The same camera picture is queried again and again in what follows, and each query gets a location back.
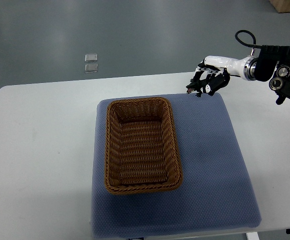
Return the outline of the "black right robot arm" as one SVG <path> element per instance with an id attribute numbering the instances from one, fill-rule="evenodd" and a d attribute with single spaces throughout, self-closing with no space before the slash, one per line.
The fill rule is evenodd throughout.
<path id="1" fill-rule="evenodd" d="M 268 82 L 278 98 L 277 105 L 290 99 L 290 46 L 263 45 L 254 69 L 257 81 Z"/>

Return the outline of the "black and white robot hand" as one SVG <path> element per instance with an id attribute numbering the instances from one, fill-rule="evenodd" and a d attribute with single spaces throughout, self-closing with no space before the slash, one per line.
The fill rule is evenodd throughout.
<path id="1" fill-rule="evenodd" d="M 207 56 L 198 64 L 192 79 L 208 80 L 211 92 L 206 94 L 212 96 L 219 89 L 228 85 L 231 76 L 240 77 L 246 81 L 254 81 L 256 63 L 257 58 L 250 55 L 243 59 Z"/>

